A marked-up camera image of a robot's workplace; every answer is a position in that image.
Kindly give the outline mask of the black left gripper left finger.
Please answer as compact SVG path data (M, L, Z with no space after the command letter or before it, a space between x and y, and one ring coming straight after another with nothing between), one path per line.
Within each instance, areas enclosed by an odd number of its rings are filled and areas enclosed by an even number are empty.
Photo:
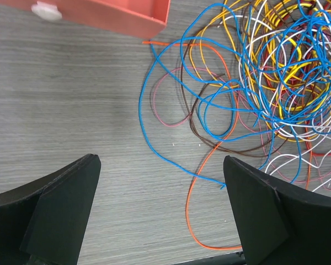
M87 154L0 193L0 264L77 264L100 170Z

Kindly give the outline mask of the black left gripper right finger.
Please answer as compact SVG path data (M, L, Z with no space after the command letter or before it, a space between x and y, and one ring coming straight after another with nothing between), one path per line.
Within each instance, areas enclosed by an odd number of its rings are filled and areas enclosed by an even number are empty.
M223 173L247 264L331 264L331 197L231 156Z

